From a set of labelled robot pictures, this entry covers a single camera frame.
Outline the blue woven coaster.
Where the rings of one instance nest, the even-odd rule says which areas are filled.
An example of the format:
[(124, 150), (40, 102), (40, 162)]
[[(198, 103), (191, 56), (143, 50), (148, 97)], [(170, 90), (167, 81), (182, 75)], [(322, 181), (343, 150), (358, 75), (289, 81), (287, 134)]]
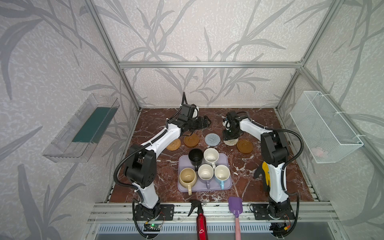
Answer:
[(205, 142), (208, 146), (215, 147), (220, 144), (221, 138), (218, 134), (209, 133), (205, 136)]

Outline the black cup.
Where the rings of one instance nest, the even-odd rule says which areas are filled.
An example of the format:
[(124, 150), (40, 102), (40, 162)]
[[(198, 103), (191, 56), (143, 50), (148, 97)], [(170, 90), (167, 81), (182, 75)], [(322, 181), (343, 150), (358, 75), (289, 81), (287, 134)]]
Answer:
[(199, 170), (200, 165), (203, 162), (204, 153), (201, 149), (192, 149), (188, 154), (189, 160), (193, 165), (195, 171)]

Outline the woven rattan coaster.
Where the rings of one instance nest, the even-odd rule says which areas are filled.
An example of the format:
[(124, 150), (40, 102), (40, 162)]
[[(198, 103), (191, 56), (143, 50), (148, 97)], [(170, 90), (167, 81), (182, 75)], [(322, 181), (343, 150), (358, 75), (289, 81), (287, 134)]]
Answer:
[(172, 141), (167, 147), (166, 149), (169, 150), (169, 151), (176, 151), (180, 148), (181, 146), (181, 140), (180, 139), (176, 139), (174, 141)]

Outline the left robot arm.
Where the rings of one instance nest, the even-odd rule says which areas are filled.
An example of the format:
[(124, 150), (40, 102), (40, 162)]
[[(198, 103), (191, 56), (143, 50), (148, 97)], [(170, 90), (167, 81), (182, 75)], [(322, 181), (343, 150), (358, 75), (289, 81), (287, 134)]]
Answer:
[(140, 200), (133, 200), (134, 220), (154, 220), (161, 214), (161, 201), (156, 193), (157, 158), (173, 141), (184, 133), (193, 134), (211, 125), (207, 116), (199, 115), (195, 104), (188, 104), (186, 94), (177, 112), (166, 119), (165, 127), (141, 145), (132, 145), (128, 155), (116, 166), (113, 179), (117, 186), (133, 189)]

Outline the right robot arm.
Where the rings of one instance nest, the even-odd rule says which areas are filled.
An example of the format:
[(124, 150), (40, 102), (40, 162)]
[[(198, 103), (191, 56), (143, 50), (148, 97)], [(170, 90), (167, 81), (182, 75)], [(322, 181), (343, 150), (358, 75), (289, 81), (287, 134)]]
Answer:
[[(290, 193), (287, 192), (286, 168), (296, 160), (304, 150), (303, 138), (287, 129), (269, 128), (252, 120), (248, 112), (228, 112), (223, 119), (223, 138), (225, 141), (239, 138), (244, 133), (261, 142), (263, 164), (268, 167), (270, 176), (268, 214), (272, 219), (281, 219), (291, 211)], [(292, 134), (300, 142), (300, 149), (290, 160), (288, 140), (285, 133)]]

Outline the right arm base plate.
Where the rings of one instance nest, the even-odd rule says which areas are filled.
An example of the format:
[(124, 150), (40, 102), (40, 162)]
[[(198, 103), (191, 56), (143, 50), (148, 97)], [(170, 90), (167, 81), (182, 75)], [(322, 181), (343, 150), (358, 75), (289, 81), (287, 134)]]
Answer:
[(270, 204), (251, 204), (250, 210), (254, 214), (255, 220), (294, 220), (295, 211), (291, 205), (287, 208), (278, 210)]

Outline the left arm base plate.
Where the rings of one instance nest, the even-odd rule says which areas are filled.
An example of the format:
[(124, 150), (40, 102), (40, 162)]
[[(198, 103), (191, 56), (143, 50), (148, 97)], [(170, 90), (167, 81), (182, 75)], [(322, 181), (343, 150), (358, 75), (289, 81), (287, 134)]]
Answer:
[(157, 204), (153, 209), (148, 209), (139, 204), (135, 206), (134, 215), (137, 221), (172, 221), (175, 213), (175, 205)]

